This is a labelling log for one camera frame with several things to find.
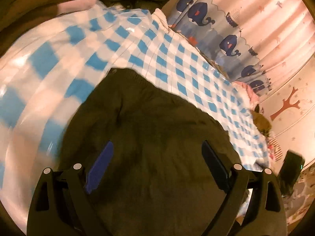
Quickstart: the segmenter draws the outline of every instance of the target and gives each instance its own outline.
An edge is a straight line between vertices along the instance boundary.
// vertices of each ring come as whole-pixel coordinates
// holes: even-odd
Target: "curtain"
[[[179,0],[168,24],[260,96],[315,51],[315,23],[302,0]]]

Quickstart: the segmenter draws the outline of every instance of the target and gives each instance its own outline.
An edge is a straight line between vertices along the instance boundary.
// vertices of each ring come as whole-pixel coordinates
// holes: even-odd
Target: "tree decal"
[[[279,114],[281,114],[284,110],[286,110],[286,109],[288,109],[288,108],[290,108],[290,107],[295,107],[295,108],[297,108],[297,109],[300,109],[300,107],[299,107],[299,103],[300,103],[300,100],[298,100],[296,103],[294,103],[294,104],[290,104],[290,98],[293,96],[293,94],[294,93],[296,93],[298,91],[298,89],[295,89],[294,87],[293,87],[293,89],[292,89],[292,92],[291,92],[291,94],[290,94],[290,96],[288,97],[288,99],[287,100],[285,100],[285,99],[283,99],[282,101],[283,101],[283,106],[282,106],[282,108],[279,110],[279,111],[277,111],[277,112],[275,112],[274,114],[272,114],[271,116],[270,116],[270,119],[273,121]]]

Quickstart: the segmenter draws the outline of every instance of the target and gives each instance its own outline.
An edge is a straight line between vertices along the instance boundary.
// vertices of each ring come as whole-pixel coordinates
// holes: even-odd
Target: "blue and white checkered cloth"
[[[111,67],[132,68],[218,120],[246,169],[257,170],[258,158],[268,163],[265,139],[237,90],[194,47],[147,10],[99,2],[32,29],[0,59],[0,198],[23,231],[67,123]]]

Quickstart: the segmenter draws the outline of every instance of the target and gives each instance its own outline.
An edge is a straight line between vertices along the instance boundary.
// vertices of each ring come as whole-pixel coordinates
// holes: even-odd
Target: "blue gripper pad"
[[[84,188],[87,194],[90,194],[99,186],[113,154],[114,145],[109,141],[86,175],[86,184]]]

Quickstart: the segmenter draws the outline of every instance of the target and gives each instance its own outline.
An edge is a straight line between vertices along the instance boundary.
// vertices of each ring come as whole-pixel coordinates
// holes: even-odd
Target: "curtain fold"
[[[314,19],[302,0],[179,0],[168,24],[260,96],[315,51]]]

